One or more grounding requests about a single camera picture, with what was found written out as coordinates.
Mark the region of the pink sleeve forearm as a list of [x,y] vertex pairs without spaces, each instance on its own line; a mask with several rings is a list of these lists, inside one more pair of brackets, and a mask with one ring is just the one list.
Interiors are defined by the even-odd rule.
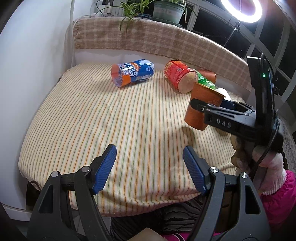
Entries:
[[287,178],[276,193],[261,197],[270,228],[279,229],[294,216],[295,212],[295,175],[286,171]]

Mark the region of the gloved right hand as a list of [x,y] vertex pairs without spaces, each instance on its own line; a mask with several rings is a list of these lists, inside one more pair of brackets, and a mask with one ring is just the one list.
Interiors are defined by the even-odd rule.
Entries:
[[[254,146],[254,144],[244,141],[235,135],[231,135],[230,141],[234,155],[231,162],[240,172],[250,173],[251,165],[257,162],[265,151],[265,147]],[[265,177],[260,179],[258,190],[263,195],[276,193],[286,181],[286,171],[283,168],[283,156],[281,153],[268,152],[261,161],[260,167],[266,168]]]

